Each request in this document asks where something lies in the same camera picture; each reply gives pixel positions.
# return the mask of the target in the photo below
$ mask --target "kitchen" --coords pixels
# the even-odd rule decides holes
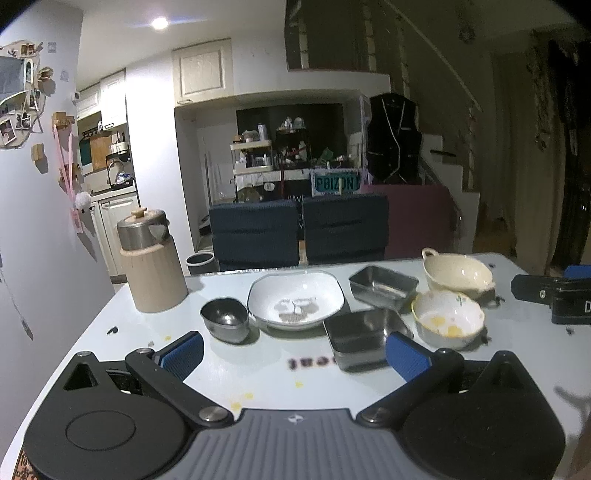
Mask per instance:
[[[125,282],[117,222],[139,207],[125,106],[125,72],[77,94],[78,159],[82,187],[111,281]]]

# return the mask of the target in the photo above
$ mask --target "wall-mounted shelf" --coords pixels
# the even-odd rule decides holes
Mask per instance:
[[[234,170],[234,176],[238,177],[240,175],[249,175],[251,173],[266,173],[268,171],[273,171],[272,165],[263,165],[262,167],[248,167],[244,170]]]

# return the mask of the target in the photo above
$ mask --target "white bowl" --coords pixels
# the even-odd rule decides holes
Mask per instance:
[[[248,294],[252,315],[282,330],[315,327],[344,302],[337,279],[321,271],[266,275],[252,284]]]
[[[439,254],[432,248],[424,248],[423,268],[431,290],[459,291],[476,300],[495,288],[489,268],[466,255]]]
[[[484,312],[463,293],[448,290],[418,295],[412,305],[419,336],[437,348],[459,350],[484,328]]]

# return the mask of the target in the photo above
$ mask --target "wall decoration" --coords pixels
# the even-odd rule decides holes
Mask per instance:
[[[37,133],[33,125],[45,108],[44,82],[53,75],[53,69],[41,67],[42,49],[43,43],[29,40],[0,49],[0,148],[19,148]]]
[[[17,135],[12,126],[12,120],[7,118],[0,123],[0,135],[2,136],[2,143],[8,145],[17,139]]]

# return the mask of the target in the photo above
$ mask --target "upper cabinet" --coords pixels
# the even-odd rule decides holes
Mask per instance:
[[[105,130],[127,123],[125,72],[115,73],[100,81],[100,115]]]
[[[176,106],[234,94],[230,39],[176,50],[173,62]]]
[[[125,72],[117,72],[80,92],[76,119],[82,120],[96,112],[100,112],[105,130],[127,123]]]
[[[76,104],[76,119],[81,120],[96,112],[100,112],[100,85],[98,83],[80,92],[80,100]]]

